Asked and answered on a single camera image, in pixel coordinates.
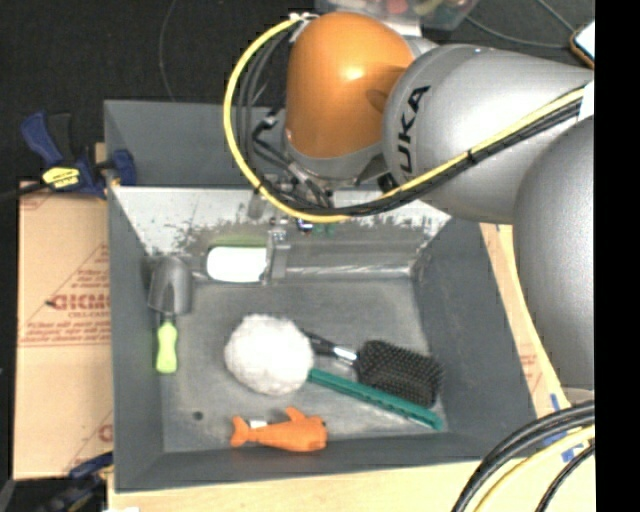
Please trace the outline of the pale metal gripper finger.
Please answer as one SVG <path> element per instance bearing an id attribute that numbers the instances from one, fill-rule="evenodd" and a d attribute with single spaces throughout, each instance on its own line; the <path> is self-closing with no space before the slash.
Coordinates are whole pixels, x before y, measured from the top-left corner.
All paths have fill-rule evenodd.
<path id="1" fill-rule="evenodd" d="M 286 277 L 291 250 L 289 235 L 285 228 L 274 228 L 270 232 L 268 248 L 269 278 L 273 282 L 282 280 Z"/>

